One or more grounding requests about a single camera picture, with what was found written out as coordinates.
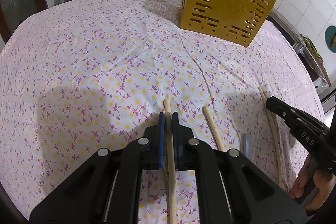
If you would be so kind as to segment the yellow perforated utensil holder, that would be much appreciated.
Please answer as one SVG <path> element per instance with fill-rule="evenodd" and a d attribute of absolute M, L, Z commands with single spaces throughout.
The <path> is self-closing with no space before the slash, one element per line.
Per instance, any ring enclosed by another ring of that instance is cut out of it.
<path fill-rule="evenodd" d="M 248 47 L 276 0 L 181 0 L 179 28 Z"/>

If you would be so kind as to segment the floral pink tablecloth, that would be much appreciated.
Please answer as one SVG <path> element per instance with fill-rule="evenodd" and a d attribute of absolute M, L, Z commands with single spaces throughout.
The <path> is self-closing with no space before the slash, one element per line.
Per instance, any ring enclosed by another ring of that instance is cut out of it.
<path fill-rule="evenodd" d="M 178 27 L 181 0 L 76 0 L 26 19 L 1 51 L 1 184 L 28 219 L 99 148 L 117 150 L 157 122 L 163 101 L 181 124 L 225 149 L 253 139 L 252 162 L 278 183 L 274 141 L 260 96 L 325 119 L 292 46 L 264 22 L 242 47 Z M 283 189 L 307 152 L 274 120 Z"/>

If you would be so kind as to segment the wooden chopstick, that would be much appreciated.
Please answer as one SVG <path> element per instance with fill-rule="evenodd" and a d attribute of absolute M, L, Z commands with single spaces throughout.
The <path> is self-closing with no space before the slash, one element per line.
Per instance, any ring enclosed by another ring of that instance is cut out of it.
<path fill-rule="evenodd" d="M 222 144 L 221 137 L 219 135 L 219 130 L 217 128 L 217 125 L 213 119 L 213 116 L 210 112 L 210 108 L 208 106 L 202 107 L 203 115 L 205 116 L 205 119 L 209 125 L 210 131 L 214 137 L 215 143 L 217 145 L 217 148 L 219 151 L 224 152 L 224 145 Z"/>
<path fill-rule="evenodd" d="M 172 131 L 172 112 L 170 99 L 163 101 L 166 118 L 166 145 L 167 145 L 167 167 L 168 167 L 168 183 L 169 183 L 169 223 L 177 223 L 177 203 L 176 203 L 176 174 L 174 161 L 174 143 Z"/>
<path fill-rule="evenodd" d="M 275 151 L 276 151 L 276 160 L 277 160 L 278 186 L 283 187 L 283 183 L 282 183 L 282 162 L 281 162 L 281 155 L 280 155 L 280 146 L 279 146 L 279 141 L 278 141 L 278 137 L 277 137 L 276 128 L 274 126 L 274 120 L 272 118 L 271 112 L 266 107 L 266 96 L 265 96 L 265 94 L 264 94 L 264 92 L 263 92 L 263 90 L 260 86 L 258 87 L 258 90 L 260 92 L 260 96 L 261 96 L 262 101 L 264 103 L 266 115 L 268 117 L 270 129 L 271 129 L 271 133 L 272 133 L 272 137 L 273 137 L 273 141 L 274 141 L 274 147 L 275 147 Z"/>

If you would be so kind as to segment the light blue handled utensil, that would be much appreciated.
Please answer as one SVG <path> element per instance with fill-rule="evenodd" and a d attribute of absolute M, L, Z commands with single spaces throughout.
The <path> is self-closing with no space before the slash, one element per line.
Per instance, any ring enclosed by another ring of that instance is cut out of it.
<path fill-rule="evenodd" d="M 241 137 L 241 147 L 243 154 L 246 158 L 248 158 L 250 161 L 253 158 L 253 139 L 252 136 L 249 133 L 245 133 Z"/>

